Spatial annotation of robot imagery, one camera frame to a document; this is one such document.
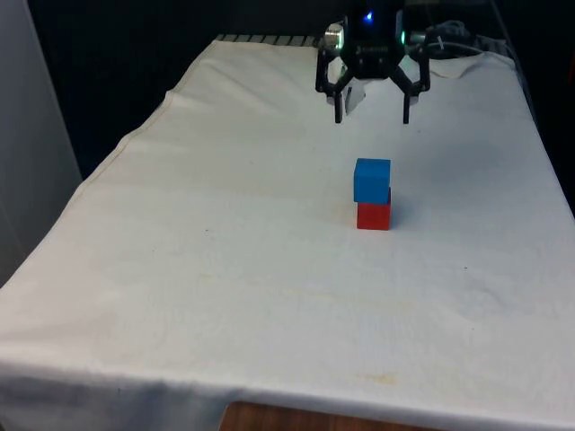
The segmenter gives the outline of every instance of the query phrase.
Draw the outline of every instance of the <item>stain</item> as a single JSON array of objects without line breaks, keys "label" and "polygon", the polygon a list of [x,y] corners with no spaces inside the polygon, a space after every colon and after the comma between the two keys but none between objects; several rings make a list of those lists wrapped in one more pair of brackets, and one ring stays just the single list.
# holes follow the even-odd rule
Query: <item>stain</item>
[{"label": "stain", "polygon": [[395,373],[361,374],[358,377],[360,379],[369,380],[370,382],[378,384],[387,384],[390,386],[397,384],[397,374]]}]

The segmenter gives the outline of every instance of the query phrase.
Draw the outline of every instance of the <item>robotic arm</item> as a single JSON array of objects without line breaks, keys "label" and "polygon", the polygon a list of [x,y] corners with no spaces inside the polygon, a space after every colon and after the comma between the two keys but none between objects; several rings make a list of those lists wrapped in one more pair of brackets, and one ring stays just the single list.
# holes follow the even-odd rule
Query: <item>robotic arm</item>
[{"label": "robotic arm", "polygon": [[[430,87],[428,44],[424,41],[407,51],[403,32],[404,0],[363,0],[342,22],[329,26],[318,46],[315,90],[332,97],[335,122],[343,117],[341,92],[352,78],[390,78],[403,92],[403,124],[410,120],[411,98]],[[420,80],[413,83],[399,67],[406,54],[420,65]],[[346,67],[335,83],[328,80],[329,64],[340,57]]]}]

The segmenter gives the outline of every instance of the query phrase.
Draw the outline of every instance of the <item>blue cube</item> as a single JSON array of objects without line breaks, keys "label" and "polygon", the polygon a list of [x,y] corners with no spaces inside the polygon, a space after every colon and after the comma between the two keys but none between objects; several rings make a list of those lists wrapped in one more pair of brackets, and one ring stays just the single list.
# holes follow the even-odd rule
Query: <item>blue cube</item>
[{"label": "blue cube", "polygon": [[353,173],[353,200],[362,204],[388,204],[391,168],[391,160],[358,159]]}]

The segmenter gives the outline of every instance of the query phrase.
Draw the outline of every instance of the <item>stacked cubes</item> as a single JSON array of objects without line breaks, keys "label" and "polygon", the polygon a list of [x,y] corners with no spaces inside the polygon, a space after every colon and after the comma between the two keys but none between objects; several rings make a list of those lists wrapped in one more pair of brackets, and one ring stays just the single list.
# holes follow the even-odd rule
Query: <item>stacked cubes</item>
[{"label": "stacked cubes", "polygon": [[353,173],[358,229],[389,231],[392,220],[391,166],[389,160],[358,159]]}]

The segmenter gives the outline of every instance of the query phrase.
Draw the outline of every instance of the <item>red cube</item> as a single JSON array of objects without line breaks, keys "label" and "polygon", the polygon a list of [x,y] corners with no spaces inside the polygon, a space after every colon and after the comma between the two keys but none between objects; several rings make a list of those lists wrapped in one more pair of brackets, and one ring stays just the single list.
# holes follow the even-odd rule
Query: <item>red cube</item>
[{"label": "red cube", "polygon": [[389,231],[392,222],[392,190],[387,205],[358,203],[358,229]]}]

